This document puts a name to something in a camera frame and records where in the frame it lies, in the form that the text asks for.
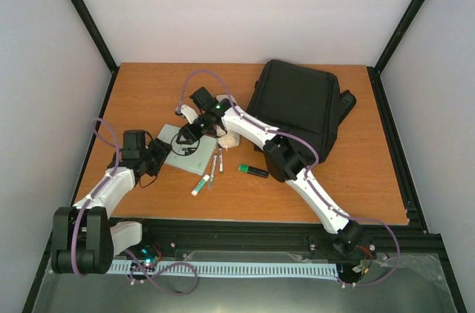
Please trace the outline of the grey paperback book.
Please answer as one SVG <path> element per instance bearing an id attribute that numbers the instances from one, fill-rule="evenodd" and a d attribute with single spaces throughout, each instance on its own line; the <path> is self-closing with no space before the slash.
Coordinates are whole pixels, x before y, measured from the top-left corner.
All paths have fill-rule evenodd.
<path id="1" fill-rule="evenodd" d="M 203 176 L 214 156 L 217 140 L 205 135 L 191 145 L 179 144 L 177 142 L 178 131 L 178 127 L 165 124 L 158 134 L 158 139 L 171 146 L 171 153 L 167 156 L 165 164 Z"/>

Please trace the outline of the black student backpack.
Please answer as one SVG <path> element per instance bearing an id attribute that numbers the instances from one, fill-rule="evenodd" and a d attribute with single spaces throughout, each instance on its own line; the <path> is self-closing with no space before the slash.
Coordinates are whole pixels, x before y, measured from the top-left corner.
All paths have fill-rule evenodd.
<path id="1" fill-rule="evenodd" d="M 322 163 L 355 105 L 336 75 L 273 59 L 264 65 L 246 112 L 309 143 Z"/>

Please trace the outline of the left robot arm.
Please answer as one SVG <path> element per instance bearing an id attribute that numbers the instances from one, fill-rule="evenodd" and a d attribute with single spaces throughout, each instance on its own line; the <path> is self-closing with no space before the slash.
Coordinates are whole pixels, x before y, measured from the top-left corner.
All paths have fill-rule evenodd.
<path id="1" fill-rule="evenodd" d="M 53 215 L 51 268 L 57 274 L 104 274 L 115 256 L 130 248 L 149 254 L 154 236 L 137 221 L 116 225 L 109 218 L 123 197 L 143 176 L 157 178 L 171 145 L 158 138 L 146 141 L 149 132 L 125 131 L 123 147 L 113 155 L 99 183 L 79 202 L 60 207 Z"/>

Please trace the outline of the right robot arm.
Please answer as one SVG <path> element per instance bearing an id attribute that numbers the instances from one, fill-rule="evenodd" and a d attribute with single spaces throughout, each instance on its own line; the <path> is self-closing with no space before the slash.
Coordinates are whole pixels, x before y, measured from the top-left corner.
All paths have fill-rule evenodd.
<path id="1" fill-rule="evenodd" d="M 179 130 L 179 143 L 193 144 L 216 126 L 249 140 L 263 151 L 270 176 L 296 191 L 318 216 L 325 231 L 333 235 L 332 246 L 336 253 L 341 257 L 352 254 L 362 238 L 362 227 L 315 178 L 312 169 L 316 164 L 307 163 L 293 145 L 294 142 L 304 145 L 318 159 L 310 144 L 249 115 L 229 94 L 218 100 L 201 87 L 191 95 L 191 100 L 199 112 L 183 101 L 175 110 L 176 115 L 187 120 L 187 124 Z"/>

